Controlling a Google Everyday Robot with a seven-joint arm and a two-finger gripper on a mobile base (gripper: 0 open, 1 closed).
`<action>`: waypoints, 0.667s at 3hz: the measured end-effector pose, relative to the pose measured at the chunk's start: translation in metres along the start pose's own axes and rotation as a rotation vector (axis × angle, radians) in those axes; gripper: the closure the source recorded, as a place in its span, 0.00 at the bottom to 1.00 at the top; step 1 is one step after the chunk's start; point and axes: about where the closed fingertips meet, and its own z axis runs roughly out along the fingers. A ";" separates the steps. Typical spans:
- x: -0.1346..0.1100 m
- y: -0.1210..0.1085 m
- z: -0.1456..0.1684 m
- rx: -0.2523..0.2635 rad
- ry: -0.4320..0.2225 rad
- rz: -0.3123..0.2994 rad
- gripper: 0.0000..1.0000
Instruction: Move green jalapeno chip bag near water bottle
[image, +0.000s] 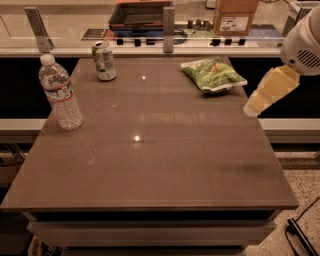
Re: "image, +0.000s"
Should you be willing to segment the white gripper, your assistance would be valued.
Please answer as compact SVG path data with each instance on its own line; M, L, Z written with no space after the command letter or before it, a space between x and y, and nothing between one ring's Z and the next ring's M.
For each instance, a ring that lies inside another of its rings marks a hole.
M286 65L271 68L264 75L243 107L247 116L257 117L296 89L300 75L320 74L320 6L291 29L283 41L280 58Z

